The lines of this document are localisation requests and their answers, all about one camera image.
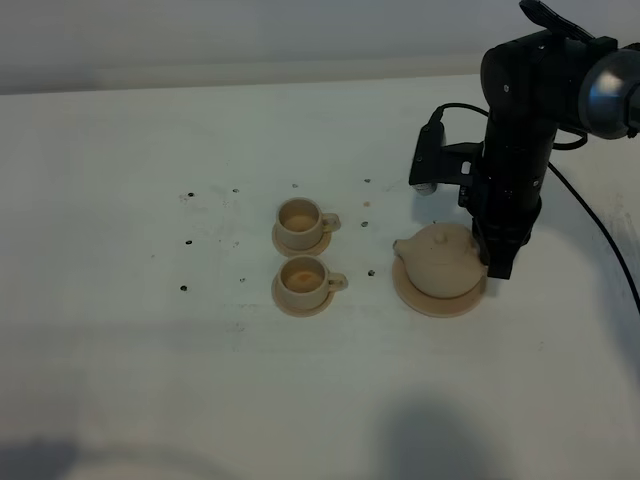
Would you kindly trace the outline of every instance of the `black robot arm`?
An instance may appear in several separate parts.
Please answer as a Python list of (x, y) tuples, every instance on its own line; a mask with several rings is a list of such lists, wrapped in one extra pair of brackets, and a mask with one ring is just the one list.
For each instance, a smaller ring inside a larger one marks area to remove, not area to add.
[[(443, 146), (444, 108), (460, 106), (444, 105), (420, 132), (409, 179), (422, 194), (438, 183), (460, 185), (458, 204), (473, 217), (488, 275), (503, 279), (510, 278), (542, 208), (551, 150), (581, 146), (588, 133), (614, 139), (640, 128), (640, 52), (594, 38), (537, 0), (520, 6), (546, 30), (485, 54), (481, 81), (490, 110), (484, 142)], [(582, 139), (555, 144), (558, 129)]]

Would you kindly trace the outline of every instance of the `white wall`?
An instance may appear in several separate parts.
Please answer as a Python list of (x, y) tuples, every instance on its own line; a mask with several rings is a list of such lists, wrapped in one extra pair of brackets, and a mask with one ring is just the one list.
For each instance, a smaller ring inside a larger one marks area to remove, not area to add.
[[(549, 0), (640, 40), (638, 0)], [(0, 92), (475, 71), (535, 31), (517, 0), (4, 0)]]

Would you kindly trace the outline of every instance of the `teapot spout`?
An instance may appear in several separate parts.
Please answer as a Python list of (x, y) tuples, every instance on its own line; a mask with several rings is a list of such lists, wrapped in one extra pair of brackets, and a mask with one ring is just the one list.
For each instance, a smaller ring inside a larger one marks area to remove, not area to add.
[(409, 253), (409, 240), (396, 240), (393, 242), (393, 251), (400, 258), (403, 258), (407, 253)]

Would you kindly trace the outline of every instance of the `table surface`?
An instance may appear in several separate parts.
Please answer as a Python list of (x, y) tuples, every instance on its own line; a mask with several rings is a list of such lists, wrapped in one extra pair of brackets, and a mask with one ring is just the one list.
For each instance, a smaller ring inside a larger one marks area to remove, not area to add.
[[(639, 478), (640, 319), (551, 173), (474, 311), (394, 293), (395, 239), (470, 223), (407, 184), (447, 101), (486, 105), (479, 78), (1, 97), (0, 478)], [(639, 152), (552, 156), (636, 274)], [(306, 319), (270, 292), (293, 196), (340, 215), (322, 258), (350, 281)]]

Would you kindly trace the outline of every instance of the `cup handle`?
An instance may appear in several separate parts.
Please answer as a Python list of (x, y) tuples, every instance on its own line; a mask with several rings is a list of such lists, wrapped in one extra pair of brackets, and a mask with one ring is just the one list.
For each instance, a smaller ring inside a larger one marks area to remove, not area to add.
[(329, 290), (332, 292), (339, 292), (349, 286), (347, 277), (341, 273), (329, 273)]
[(340, 217), (335, 213), (325, 213), (322, 215), (322, 230), (325, 232), (335, 232), (340, 229)]

